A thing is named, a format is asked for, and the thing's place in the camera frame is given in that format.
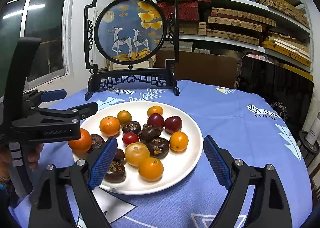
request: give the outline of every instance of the black stand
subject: black stand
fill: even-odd
[[[155,5],[150,0],[145,0],[151,5]],[[106,71],[99,72],[97,64],[90,64],[89,61],[89,51],[92,49],[93,45],[93,25],[92,21],[88,19],[89,8],[95,7],[97,0],[93,0],[91,5],[87,5],[84,8],[84,55],[86,68],[90,69],[92,75],[88,81],[88,91],[85,94],[85,100],[89,100],[93,93],[102,92],[108,90],[109,88],[124,82],[146,82],[157,87],[171,87],[174,94],[179,96],[180,91],[177,86],[177,80],[175,77],[175,63],[179,62],[179,34],[175,33],[179,31],[179,8],[178,0],[165,0],[174,3],[174,13],[170,15],[169,21],[167,21],[162,14],[164,23],[164,37],[161,44],[150,54],[153,56],[163,45],[165,35],[167,33],[167,24],[169,27],[169,40],[170,43],[174,45],[174,59],[167,59],[165,68],[146,68],[146,69],[133,69],[132,64],[129,64],[127,70],[117,70],[117,71]]]
[[[307,131],[301,130],[299,131],[299,138],[297,139],[297,145],[301,151],[301,155],[303,160],[307,166],[310,166],[314,158],[319,155],[320,147],[318,141],[314,143],[314,145],[310,144],[306,140],[306,136],[308,135]]]

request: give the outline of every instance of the deer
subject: deer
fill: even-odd
[[[119,51],[122,51],[122,50],[119,50],[119,46],[127,44],[129,46],[129,53],[128,53],[127,58],[130,59],[132,57],[132,44],[131,44],[132,38],[128,37],[128,36],[119,38],[118,37],[118,33],[121,30],[123,30],[123,28],[120,28],[118,26],[112,27],[112,28],[113,29],[111,31],[108,30],[109,33],[112,33],[113,31],[115,31],[115,34],[113,36],[113,42],[114,43],[113,43],[113,46],[112,46],[112,50],[117,52],[117,56],[118,56],[118,59],[119,59]]]
[[[136,58],[139,55],[138,46],[140,45],[144,45],[147,48],[147,54],[146,54],[147,56],[149,54],[148,40],[142,38],[140,31],[136,29],[133,29],[133,30],[134,30],[133,44],[136,47]]]

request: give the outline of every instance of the glass pane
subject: glass pane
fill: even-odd
[[[24,35],[39,37],[42,41],[33,60],[28,82],[63,69],[61,40],[63,3],[64,0],[30,0]]]
[[[17,0],[4,6],[0,18],[0,97],[4,94],[5,83],[13,52],[20,38],[23,7],[26,0]]]

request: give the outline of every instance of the table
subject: table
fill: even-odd
[[[219,147],[227,149],[234,158],[248,165],[275,166],[287,195],[293,228],[298,228],[312,211],[311,185],[308,172],[293,137],[283,120],[256,94],[234,89],[179,81],[180,96],[171,89],[159,89],[146,83],[124,83],[117,88],[93,94],[84,100],[86,90],[55,103],[51,108],[67,109],[96,101],[99,109],[126,101],[156,101],[172,105],[189,114],[199,125],[203,137],[211,135]],[[66,142],[45,144],[34,171],[36,182],[46,165],[57,168],[72,165],[72,151]],[[244,224],[254,186],[250,186],[236,228]],[[123,228],[185,228],[208,227],[220,209],[227,190],[220,186],[209,162],[202,152],[195,169],[181,182],[154,194],[130,196],[94,190],[98,201],[112,202],[106,217],[112,227]],[[75,219],[77,208],[71,189],[70,206]],[[28,227],[30,201],[26,197],[12,214],[22,228]]]

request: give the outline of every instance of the red cherry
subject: red cherry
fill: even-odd
[[[139,142],[139,137],[132,132],[128,132],[123,135],[122,142],[127,146],[131,143]]]
[[[179,116],[172,116],[165,120],[164,127],[165,130],[170,134],[180,131],[182,128],[182,120]]]
[[[164,126],[164,118],[158,113],[153,113],[148,117],[147,123],[162,129]]]

